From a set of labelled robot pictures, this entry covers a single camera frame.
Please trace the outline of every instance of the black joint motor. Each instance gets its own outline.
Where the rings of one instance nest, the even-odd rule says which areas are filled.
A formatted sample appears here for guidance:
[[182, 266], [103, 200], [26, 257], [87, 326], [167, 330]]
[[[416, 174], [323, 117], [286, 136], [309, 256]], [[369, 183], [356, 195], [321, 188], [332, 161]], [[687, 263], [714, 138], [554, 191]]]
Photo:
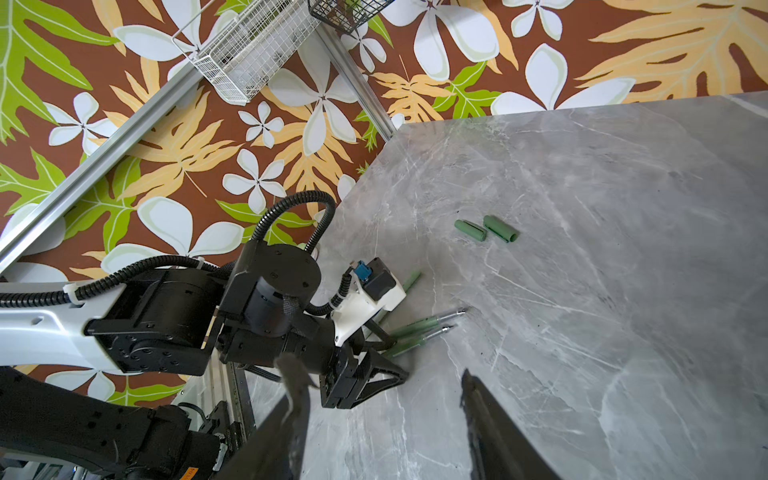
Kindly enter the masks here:
[[283, 336], [291, 327], [283, 313], [283, 297], [298, 298], [304, 308], [320, 280], [320, 268], [306, 251], [291, 245], [248, 242], [235, 263], [219, 314], [247, 324], [257, 335]]

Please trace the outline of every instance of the floral wallpaper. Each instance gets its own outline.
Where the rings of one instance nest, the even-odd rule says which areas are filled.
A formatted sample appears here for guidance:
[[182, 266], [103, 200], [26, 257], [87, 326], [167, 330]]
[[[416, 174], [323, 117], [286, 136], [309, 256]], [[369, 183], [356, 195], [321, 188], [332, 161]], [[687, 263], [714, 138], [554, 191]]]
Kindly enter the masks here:
[[[186, 59], [170, 36], [200, 0], [0, 2], [0, 211], [7, 235], [125, 123]], [[206, 10], [183, 30], [199, 49], [246, 2]], [[319, 188], [341, 201], [383, 142], [317, 38], [310, 38], [245, 107], [203, 81], [35, 241], [3, 277], [97, 279], [160, 253], [237, 258], [268, 206]], [[315, 204], [284, 214], [270, 243], [301, 244]], [[17, 366], [121, 405], [168, 403], [187, 380], [75, 366]]]
[[768, 89], [765, 0], [397, 0], [341, 41], [396, 127]]
[[[220, 0], [180, 48], [199, 50], [246, 3]], [[3, 234], [178, 72], [170, 36], [199, 11], [200, 0], [0, 2]], [[396, 0], [340, 37], [396, 127], [768, 89], [765, 0]], [[159, 253], [226, 263], [277, 199], [319, 188], [341, 201], [381, 147], [310, 38], [244, 108], [201, 82], [4, 278], [95, 279]], [[301, 244], [320, 214], [284, 214], [267, 239]], [[122, 405], [167, 403], [186, 381], [17, 368]]]

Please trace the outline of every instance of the yellow warning label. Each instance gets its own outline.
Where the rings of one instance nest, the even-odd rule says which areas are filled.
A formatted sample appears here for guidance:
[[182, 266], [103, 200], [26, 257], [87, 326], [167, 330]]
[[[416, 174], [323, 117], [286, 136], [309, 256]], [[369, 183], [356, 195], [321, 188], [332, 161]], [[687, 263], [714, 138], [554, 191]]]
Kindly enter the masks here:
[[179, 478], [179, 480], [192, 480], [192, 478], [194, 477], [194, 474], [196, 473], [197, 473], [197, 468], [189, 467], [187, 468], [186, 473], [184, 473], [184, 476]]

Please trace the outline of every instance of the black wire basket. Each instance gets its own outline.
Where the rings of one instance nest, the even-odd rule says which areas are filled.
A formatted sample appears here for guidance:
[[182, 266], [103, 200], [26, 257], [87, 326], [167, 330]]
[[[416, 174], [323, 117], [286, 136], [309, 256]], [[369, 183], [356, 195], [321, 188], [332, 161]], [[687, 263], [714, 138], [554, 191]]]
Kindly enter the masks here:
[[348, 35], [395, 0], [307, 0], [310, 14]]

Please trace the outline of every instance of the black cable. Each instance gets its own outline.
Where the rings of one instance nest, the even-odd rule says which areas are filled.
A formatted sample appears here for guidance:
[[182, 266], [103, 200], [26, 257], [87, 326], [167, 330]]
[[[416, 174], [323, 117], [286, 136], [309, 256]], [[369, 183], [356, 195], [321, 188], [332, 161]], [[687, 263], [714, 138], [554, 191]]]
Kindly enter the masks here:
[[[125, 283], [139, 273], [148, 270], [154, 270], [161, 266], [185, 266], [186, 268], [197, 268], [199, 260], [183, 257], [181, 255], [158, 255], [157, 257], [145, 258], [133, 262], [124, 268], [121, 268], [110, 276], [106, 276], [95, 282], [80, 286], [74, 291], [79, 300], [86, 300], [115, 288], [121, 283]], [[202, 270], [212, 272], [218, 267], [209, 263], [204, 263]], [[19, 308], [29, 306], [53, 306], [71, 303], [69, 295], [61, 290], [55, 292], [34, 292], [34, 293], [0, 293], [0, 308]]]
[[251, 372], [254, 375], [258, 375], [258, 376], [260, 376], [260, 377], [262, 377], [264, 379], [271, 380], [273, 382], [280, 383], [280, 382], [283, 381], [283, 379], [280, 378], [279, 375], [275, 375], [274, 373], [269, 373], [265, 369], [260, 369], [259, 367], [255, 366], [255, 365], [246, 365], [244, 369], [245, 369], [246, 372]]
[[205, 423], [205, 421], [207, 420], [205, 416], [205, 412], [203, 412], [203, 409], [197, 405], [194, 405], [193, 403], [179, 402], [176, 404], [176, 406], [184, 407], [186, 409], [193, 409], [195, 412], [200, 414], [200, 417], [203, 419], [203, 423]]
[[314, 315], [314, 316], [325, 316], [328, 315], [341, 305], [341, 302], [344, 300], [344, 297], [346, 297], [346, 294], [349, 293], [349, 285], [352, 283], [352, 267], [346, 269], [346, 272], [341, 276], [341, 283], [339, 284], [339, 289], [336, 291], [336, 294], [333, 296], [330, 302], [326, 303], [325, 305], [317, 306], [310, 303], [306, 306], [305, 310], [308, 314]]
[[236, 262], [237, 260], [232, 260], [229, 263], [225, 263], [224, 265], [211, 272], [210, 276], [221, 280], [228, 280], [230, 275], [232, 275], [232, 270], [234, 270]]
[[253, 229], [253, 235], [250, 239], [257, 242], [264, 240], [266, 232], [270, 229], [272, 223], [274, 223], [275, 220], [280, 217], [280, 215], [286, 213], [288, 210], [298, 205], [311, 204], [313, 202], [325, 204], [326, 212], [323, 215], [322, 220], [320, 220], [320, 223], [317, 224], [317, 228], [310, 237], [310, 241], [308, 241], [306, 243], [306, 247], [304, 247], [304, 250], [307, 253], [312, 253], [312, 251], [315, 250], [315, 247], [317, 247], [317, 242], [319, 242], [320, 237], [323, 236], [326, 228], [328, 228], [328, 226], [331, 224], [331, 220], [333, 220], [333, 214], [336, 212], [336, 201], [326, 192], [320, 190], [307, 190], [304, 192], [298, 192], [293, 195], [289, 195], [288, 197], [285, 197], [281, 201], [274, 204], [272, 208], [267, 210], [264, 216], [261, 217], [259, 223], [256, 224], [256, 228]]

